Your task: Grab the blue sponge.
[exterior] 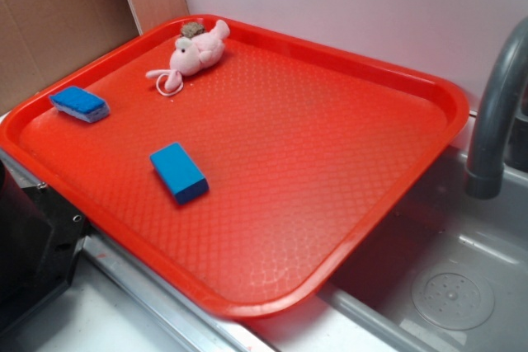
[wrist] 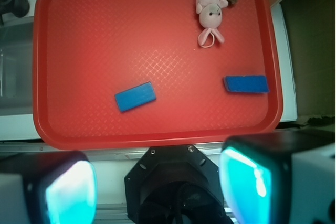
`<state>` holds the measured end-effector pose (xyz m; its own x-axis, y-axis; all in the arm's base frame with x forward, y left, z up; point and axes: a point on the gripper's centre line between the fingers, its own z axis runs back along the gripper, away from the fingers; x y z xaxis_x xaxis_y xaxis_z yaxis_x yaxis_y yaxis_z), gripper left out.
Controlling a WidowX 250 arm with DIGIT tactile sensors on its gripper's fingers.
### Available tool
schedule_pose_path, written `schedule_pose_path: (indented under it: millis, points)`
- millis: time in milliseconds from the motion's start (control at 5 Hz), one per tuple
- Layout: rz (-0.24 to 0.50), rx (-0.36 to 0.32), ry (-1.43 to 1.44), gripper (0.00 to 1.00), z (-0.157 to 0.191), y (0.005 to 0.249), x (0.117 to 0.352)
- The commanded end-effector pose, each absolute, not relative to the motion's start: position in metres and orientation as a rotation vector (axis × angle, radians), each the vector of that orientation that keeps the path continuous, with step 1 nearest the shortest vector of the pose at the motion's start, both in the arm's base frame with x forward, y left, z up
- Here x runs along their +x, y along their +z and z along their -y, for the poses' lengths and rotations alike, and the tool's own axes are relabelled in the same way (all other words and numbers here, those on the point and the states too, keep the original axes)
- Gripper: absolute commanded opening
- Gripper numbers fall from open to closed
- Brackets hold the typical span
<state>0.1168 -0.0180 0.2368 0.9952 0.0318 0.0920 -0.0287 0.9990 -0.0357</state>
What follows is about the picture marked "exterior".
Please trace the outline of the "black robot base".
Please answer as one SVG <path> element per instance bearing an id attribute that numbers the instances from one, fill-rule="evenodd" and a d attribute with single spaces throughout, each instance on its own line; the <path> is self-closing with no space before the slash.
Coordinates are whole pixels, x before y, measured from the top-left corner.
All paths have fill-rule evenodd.
<path id="1" fill-rule="evenodd" d="M 69 288 L 84 214 L 49 185 L 21 187 L 1 165 L 1 333 Z"/>

